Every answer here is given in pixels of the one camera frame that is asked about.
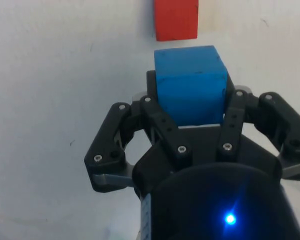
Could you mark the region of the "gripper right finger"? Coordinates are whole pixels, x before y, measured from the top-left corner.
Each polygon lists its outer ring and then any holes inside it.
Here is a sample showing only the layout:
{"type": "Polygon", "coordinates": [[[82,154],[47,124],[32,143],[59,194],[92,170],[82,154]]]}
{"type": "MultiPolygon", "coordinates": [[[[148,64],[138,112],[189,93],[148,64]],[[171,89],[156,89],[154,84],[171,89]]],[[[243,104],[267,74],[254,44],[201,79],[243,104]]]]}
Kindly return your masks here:
{"type": "Polygon", "coordinates": [[[275,161],[281,177],[300,180],[300,115],[279,94],[266,92],[257,97],[246,86],[234,86],[228,77],[224,110],[216,149],[218,161],[238,161],[243,125],[249,123],[279,151],[275,161]]]}

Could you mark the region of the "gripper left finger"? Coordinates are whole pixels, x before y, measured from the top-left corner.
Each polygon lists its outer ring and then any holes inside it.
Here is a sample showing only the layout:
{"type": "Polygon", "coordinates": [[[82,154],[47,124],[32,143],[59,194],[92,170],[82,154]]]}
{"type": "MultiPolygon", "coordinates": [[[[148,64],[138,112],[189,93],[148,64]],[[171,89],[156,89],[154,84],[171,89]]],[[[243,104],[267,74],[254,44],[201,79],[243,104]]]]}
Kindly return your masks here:
{"type": "Polygon", "coordinates": [[[146,94],[140,99],[111,106],[86,153],[84,163],[96,192],[132,187],[137,193],[149,193],[171,174],[192,165],[191,145],[158,103],[154,70],[146,73],[146,84],[146,94]],[[125,149],[140,130],[151,147],[131,165],[125,149]]]}

